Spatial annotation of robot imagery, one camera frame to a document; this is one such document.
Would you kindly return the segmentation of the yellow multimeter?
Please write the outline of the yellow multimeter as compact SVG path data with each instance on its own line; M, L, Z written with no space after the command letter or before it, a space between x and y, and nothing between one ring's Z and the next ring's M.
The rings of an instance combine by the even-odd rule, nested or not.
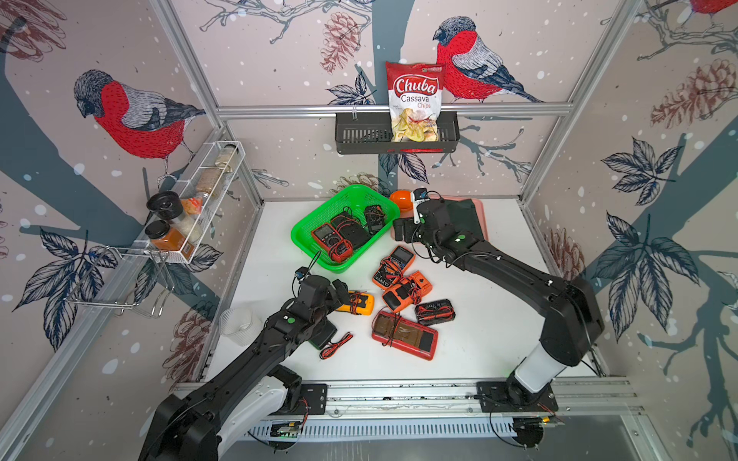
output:
M373 295L366 292L350 291L349 300L349 303L342 305L336 309L336 311L361 316L369 316L372 314L375 305L375 298Z

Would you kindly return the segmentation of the small black multimeter front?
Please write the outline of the small black multimeter front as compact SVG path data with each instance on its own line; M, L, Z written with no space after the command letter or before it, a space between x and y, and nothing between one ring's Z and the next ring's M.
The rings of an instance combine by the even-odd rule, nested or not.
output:
M370 235L377 234L386 225L386 214L380 205L364 209L365 228Z

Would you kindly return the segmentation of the green plastic basket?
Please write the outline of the green plastic basket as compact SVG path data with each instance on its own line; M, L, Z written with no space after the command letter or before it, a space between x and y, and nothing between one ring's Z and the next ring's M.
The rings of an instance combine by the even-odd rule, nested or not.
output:
M307 255L318 255L321 267L340 274L379 241L399 217L399 207L390 199L357 184L338 192L300 220L290 238Z

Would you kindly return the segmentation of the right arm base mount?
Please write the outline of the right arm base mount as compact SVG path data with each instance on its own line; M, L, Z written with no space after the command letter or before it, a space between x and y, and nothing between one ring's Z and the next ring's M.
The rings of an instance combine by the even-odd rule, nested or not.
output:
M484 413L526 413L559 410L551 384L537 393L507 380L488 380L476 383L476 396Z

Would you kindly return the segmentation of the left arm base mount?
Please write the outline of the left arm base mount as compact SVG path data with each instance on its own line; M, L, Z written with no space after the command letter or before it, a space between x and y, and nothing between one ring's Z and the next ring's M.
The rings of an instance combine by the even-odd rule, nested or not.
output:
M258 403L266 403L268 416L324 415L328 401L326 383L305 383L292 370L279 365L251 392Z

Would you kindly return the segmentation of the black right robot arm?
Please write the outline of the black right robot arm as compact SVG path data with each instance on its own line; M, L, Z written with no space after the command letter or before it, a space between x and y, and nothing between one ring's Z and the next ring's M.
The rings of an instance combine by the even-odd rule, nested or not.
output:
M505 383L512 405L537 403L554 378L582 362L605 329L589 282L539 271L494 246L485 239L484 219L470 199L426 197L413 205L413 216L393 222L393 236L423 245L435 263L490 280L543 317L538 344Z

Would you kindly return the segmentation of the red black multimeter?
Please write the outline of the red black multimeter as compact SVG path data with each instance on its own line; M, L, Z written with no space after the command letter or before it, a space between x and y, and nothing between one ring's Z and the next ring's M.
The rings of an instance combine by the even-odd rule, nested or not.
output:
M313 239L334 263L344 263L354 252L351 242L331 224L324 224L311 232Z

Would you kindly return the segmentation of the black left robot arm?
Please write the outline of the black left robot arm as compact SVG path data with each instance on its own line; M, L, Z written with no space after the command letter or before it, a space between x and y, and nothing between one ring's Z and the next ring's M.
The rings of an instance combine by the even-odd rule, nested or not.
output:
M309 275L297 295L271 314L251 345L186 397L168 396L156 409L140 460L217 460L249 428L280 410L299 376L282 363L350 303L341 280ZM271 396L282 400L271 403Z

